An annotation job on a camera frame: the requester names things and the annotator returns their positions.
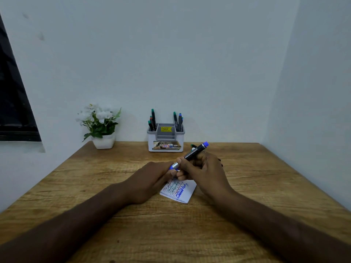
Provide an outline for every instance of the wooden table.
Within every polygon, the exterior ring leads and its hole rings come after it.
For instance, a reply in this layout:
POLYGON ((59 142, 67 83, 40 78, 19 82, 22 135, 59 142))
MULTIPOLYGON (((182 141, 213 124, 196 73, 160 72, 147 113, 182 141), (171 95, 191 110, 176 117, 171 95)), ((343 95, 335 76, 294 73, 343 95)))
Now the wooden table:
MULTIPOLYGON (((351 214, 257 143, 211 143, 230 185, 247 197, 351 242, 351 214)), ((96 150, 88 142, 0 214, 0 243, 87 200, 149 161, 179 153, 151 153, 146 142, 116 142, 96 150)), ((70 262, 279 262, 250 233, 223 219, 196 188, 188 204, 159 194, 115 214, 70 262)))

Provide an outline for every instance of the pen holder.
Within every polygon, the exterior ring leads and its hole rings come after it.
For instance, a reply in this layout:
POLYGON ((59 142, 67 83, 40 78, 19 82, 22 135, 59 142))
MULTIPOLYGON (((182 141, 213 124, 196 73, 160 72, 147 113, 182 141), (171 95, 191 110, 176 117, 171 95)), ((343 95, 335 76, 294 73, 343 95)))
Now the pen holder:
POLYGON ((147 129, 148 146, 151 152, 183 152, 184 126, 182 132, 176 132, 175 124, 162 124, 156 126, 156 131, 147 129))

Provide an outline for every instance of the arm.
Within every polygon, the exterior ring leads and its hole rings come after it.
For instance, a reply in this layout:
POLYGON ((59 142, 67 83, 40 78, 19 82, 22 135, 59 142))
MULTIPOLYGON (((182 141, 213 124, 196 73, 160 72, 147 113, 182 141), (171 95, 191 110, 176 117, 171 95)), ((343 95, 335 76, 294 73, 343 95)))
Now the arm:
POLYGON ((192 163, 177 162, 182 169, 178 179, 193 178, 229 221, 255 233, 287 260, 351 262, 350 245, 235 192, 216 156, 202 153, 192 163))
POLYGON ((117 211, 141 204, 175 175, 172 162, 148 163, 104 190, 0 246, 0 262, 63 262, 117 211))

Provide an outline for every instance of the blue marker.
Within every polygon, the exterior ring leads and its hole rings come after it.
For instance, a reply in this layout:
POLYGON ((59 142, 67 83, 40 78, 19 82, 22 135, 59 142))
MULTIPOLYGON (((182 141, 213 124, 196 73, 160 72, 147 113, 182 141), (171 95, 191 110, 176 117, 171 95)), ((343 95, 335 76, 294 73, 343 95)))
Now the blue marker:
MULTIPOLYGON (((208 142, 202 143, 200 146, 193 148, 187 155, 184 156, 184 159, 190 160, 192 157, 198 155, 201 151, 208 147, 208 142)), ((169 168, 170 170, 178 170, 179 164, 177 162, 173 163, 172 166, 169 168)))

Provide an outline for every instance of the white paper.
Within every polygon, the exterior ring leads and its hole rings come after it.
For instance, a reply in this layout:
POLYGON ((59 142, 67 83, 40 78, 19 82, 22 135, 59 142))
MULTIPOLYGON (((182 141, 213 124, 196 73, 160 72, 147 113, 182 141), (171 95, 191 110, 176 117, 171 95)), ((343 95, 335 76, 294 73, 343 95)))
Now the white paper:
POLYGON ((181 203, 188 203, 196 187, 194 180, 179 181, 173 179, 168 182, 160 191, 160 195, 181 203))

